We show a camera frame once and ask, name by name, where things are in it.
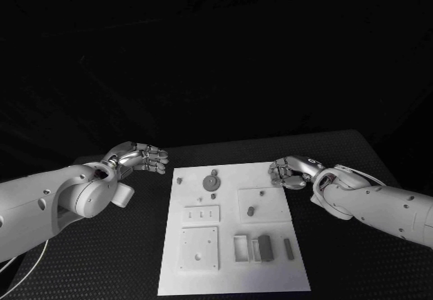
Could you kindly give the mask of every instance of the table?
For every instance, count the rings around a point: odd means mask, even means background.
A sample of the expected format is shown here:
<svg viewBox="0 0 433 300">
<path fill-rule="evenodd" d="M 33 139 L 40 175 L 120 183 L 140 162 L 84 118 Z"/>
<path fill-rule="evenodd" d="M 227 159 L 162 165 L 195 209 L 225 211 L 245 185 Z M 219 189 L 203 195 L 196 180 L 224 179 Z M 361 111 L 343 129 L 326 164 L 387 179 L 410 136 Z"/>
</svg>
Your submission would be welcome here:
<svg viewBox="0 0 433 300">
<path fill-rule="evenodd" d="M 134 173 L 128 206 L 110 204 L 49 241 L 45 257 L 7 299 L 154 299 L 163 257 L 173 168 L 273 161 L 299 154 L 326 166 L 342 164 L 398 187 L 362 135 L 336 131 L 166 149 L 167 172 Z M 79 157 L 75 164 L 100 161 Z M 312 189 L 284 190 L 312 292 L 248 294 L 248 299 L 426 299 L 433 295 L 433 251 L 361 224 L 336 219 L 309 198 Z M 43 248 L 24 257 L 11 286 Z M 182 296 L 244 299 L 245 294 Z"/>
</svg>

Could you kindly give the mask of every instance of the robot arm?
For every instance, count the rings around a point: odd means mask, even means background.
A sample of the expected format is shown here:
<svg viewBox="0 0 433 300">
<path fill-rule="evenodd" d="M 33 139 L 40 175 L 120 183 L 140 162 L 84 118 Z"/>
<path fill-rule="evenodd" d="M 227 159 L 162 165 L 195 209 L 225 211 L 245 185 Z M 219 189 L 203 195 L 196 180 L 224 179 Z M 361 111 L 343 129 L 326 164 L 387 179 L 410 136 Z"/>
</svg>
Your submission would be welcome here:
<svg viewBox="0 0 433 300">
<path fill-rule="evenodd" d="M 0 184 L 0 262 L 23 254 L 108 203 L 125 207 L 134 190 L 118 181 L 133 170 L 164 174 L 167 153 L 125 142 L 100 162 L 69 166 Z"/>
<path fill-rule="evenodd" d="M 312 182 L 312 202 L 339 219 L 355 217 L 385 233 L 433 248 L 433 197 L 372 186 L 346 167 L 326 169 L 302 156 L 278 159 L 268 174 L 271 183 L 289 189 L 302 189 Z"/>
</svg>

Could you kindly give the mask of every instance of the screw hole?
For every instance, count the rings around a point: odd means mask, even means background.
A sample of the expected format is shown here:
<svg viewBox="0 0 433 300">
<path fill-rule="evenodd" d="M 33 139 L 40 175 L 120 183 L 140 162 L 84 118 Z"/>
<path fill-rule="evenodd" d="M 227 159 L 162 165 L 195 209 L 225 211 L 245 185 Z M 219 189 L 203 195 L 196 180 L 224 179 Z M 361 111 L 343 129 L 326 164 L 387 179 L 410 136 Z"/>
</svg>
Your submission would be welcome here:
<svg viewBox="0 0 433 300">
<path fill-rule="evenodd" d="M 46 202 L 45 202 L 43 199 L 39 199 L 39 200 L 37 200 L 37 205 L 39 205 L 39 208 L 40 208 L 42 210 L 45 210 L 48 204 L 46 204 Z"/>
</svg>

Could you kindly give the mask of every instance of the black table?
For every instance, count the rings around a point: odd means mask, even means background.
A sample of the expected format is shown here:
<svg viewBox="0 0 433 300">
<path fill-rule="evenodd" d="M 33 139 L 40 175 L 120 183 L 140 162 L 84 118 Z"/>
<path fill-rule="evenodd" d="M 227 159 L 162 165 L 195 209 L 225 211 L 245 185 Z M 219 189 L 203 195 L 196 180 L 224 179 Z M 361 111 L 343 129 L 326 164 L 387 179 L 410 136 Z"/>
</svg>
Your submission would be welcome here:
<svg viewBox="0 0 433 300">
<path fill-rule="evenodd" d="M 7 299 L 153 299 L 157 296 L 173 168 L 273 161 L 299 154 L 326 166 L 342 164 L 398 187 L 356 131 L 173 147 L 166 175 L 136 171 L 124 184 L 136 189 L 128 206 L 110 204 L 92 219 L 75 222 L 49 241 L 45 257 Z M 100 161 L 79 157 L 75 164 Z M 316 206 L 312 189 L 284 190 L 312 292 L 180 296 L 182 299 L 319 298 L 427 299 L 433 251 L 342 221 Z M 43 248 L 24 257 L 11 286 Z"/>
</svg>

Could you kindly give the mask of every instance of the white cable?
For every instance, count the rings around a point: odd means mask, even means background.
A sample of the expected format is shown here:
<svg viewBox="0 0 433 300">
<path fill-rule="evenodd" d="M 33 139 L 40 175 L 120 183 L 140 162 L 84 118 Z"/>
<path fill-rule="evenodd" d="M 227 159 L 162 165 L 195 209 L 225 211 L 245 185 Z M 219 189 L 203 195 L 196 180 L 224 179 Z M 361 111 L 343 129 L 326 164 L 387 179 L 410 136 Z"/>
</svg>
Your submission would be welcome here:
<svg viewBox="0 0 433 300">
<path fill-rule="evenodd" d="M 4 267 L 0 269 L 0 273 L 4 271 L 4 269 L 9 267 L 9 265 L 13 263 L 13 261 L 16 260 L 17 256 L 7 262 L 7 264 L 4 265 Z"/>
<path fill-rule="evenodd" d="M 371 175 L 365 174 L 364 172 L 352 169 L 351 167 L 345 167 L 341 164 L 338 164 L 336 166 L 343 167 L 345 169 L 349 169 L 351 171 L 359 173 L 361 175 L 364 175 L 367 178 L 369 178 L 372 181 L 375 181 L 381 186 L 387 186 L 377 178 L 374 178 Z"/>
<path fill-rule="evenodd" d="M 32 271 L 33 271 L 33 269 L 36 268 L 36 265 L 37 265 L 37 263 L 39 263 L 39 261 L 40 261 L 40 259 L 42 259 L 42 257 L 43 257 L 43 254 L 45 254 L 45 249 L 48 248 L 48 241 L 49 240 L 46 240 L 46 242 L 45 242 L 45 247 L 43 247 L 43 250 L 42 250 L 42 253 L 40 253 L 40 257 L 39 257 L 39 259 L 37 259 L 37 262 L 35 263 L 35 266 L 33 266 L 33 268 L 29 270 L 29 273 L 27 273 L 27 275 L 24 276 L 24 278 L 20 280 L 20 282 L 16 284 L 16 286 L 7 291 L 7 293 L 0 297 L 0 300 L 9 295 L 9 293 L 16 289 L 16 287 L 20 285 L 20 283 L 24 281 L 24 279 L 27 278 L 27 276 L 30 275 L 30 273 L 32 273 Z"/>
</svg>

